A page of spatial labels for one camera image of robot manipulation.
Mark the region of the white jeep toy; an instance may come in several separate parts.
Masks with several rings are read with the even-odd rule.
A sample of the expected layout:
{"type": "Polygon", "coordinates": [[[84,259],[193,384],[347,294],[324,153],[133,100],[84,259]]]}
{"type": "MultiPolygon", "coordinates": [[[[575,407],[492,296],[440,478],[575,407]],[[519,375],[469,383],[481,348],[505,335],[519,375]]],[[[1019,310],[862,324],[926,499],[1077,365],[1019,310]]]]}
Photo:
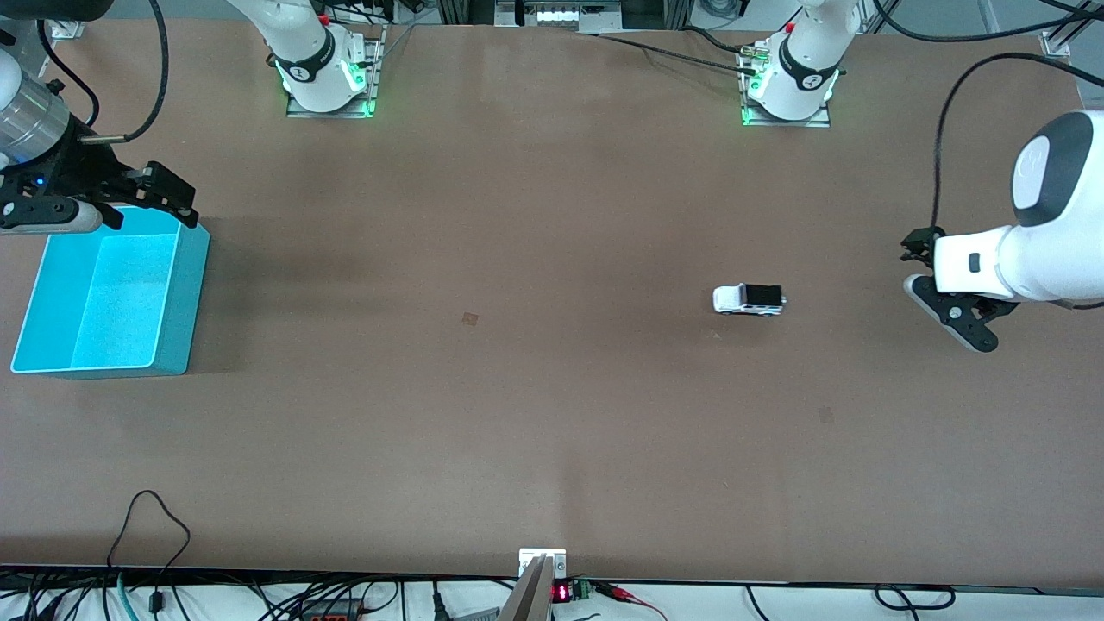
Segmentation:
{"type": "Polygon", "coordinates": [[[737,283],[719,286],[712,294],[713,309],[721,315],[778,316],[786,304],[781,285],[737,283]]]}

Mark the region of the turquoise plastic bin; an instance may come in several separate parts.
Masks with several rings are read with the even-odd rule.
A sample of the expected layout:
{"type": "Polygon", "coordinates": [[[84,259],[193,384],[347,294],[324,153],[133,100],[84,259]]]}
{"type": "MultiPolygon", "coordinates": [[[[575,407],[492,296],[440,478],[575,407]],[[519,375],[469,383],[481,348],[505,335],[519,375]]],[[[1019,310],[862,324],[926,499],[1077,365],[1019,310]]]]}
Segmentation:
{"type": "Polygon", "coordinates": [[[210,248],[205,227],[123,208],[123,227],[49,235],[10,365],[63,379],[188,370],[210,248]]]}

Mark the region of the silver control box with lights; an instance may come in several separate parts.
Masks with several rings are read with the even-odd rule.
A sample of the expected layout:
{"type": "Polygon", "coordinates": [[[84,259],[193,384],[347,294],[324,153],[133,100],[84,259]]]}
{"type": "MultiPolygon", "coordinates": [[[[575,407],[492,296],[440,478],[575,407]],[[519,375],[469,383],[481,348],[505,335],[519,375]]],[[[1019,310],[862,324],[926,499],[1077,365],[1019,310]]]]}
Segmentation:
{"type": "Polygon", "coordinates": [[[559,28],[599,35],[623,30],[618,0],[493,0],[497,28],[559,28]]]}

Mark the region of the grey aluminium bar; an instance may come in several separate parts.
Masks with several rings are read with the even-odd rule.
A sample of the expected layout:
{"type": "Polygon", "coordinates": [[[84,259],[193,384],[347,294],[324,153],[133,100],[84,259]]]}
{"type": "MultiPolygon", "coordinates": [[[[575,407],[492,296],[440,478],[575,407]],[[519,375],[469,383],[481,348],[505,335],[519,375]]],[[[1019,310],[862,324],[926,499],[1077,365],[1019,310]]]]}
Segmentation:
{"type": "Polygon", "coordinates": [[[552,621],[555,569],[554,555],[533,555],[493,621],[552,621]]]}

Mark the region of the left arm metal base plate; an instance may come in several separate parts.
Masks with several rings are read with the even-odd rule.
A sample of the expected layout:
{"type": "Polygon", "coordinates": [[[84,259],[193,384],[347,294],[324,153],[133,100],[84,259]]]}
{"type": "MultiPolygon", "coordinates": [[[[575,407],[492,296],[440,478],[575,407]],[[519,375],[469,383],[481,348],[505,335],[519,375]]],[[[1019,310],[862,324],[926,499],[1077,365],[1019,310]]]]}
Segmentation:
{"type": "Polygon", "coordinates": [[[783,38],[777,33],[737,52],[737,67],[750,69],[750,75],[740,78],[742,123],[828,129],[828,102],[840,69],[814,71],[797,66],[797,74],[789,74],[781,55],[783,38]]]}

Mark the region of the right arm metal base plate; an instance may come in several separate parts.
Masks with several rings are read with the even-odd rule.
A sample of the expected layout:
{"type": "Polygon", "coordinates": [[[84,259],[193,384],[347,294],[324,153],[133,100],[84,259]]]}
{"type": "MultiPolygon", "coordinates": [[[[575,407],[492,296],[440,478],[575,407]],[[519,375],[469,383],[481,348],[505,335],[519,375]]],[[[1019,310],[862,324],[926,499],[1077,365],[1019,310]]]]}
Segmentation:
{"type": "Polygon", "coordinates": [[[389,28],[383,28],[379,38],[367,38],[338,24],[323,30],[332,42],[323,48],[329,55],[319,59],[311,82],[296,81],[297,75],[306,75],[306,67],[279,67],[287,116],[374,117],[389,28]]]}

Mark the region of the white metal bracket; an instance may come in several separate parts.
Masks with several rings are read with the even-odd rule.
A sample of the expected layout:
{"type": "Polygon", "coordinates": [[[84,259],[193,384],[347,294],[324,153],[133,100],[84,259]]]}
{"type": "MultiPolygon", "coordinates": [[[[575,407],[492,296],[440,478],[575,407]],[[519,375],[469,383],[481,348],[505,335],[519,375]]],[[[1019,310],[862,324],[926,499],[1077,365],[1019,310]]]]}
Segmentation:
{"type": "Polygon", "coordinates": [[[555,580],[567,578],[567,551],[562,548],[520,548],[519,554],[517,554],[517,562],[519,562],[517,575],[524,573],[530,562],[543,557],[552,559],[555,580]]]}

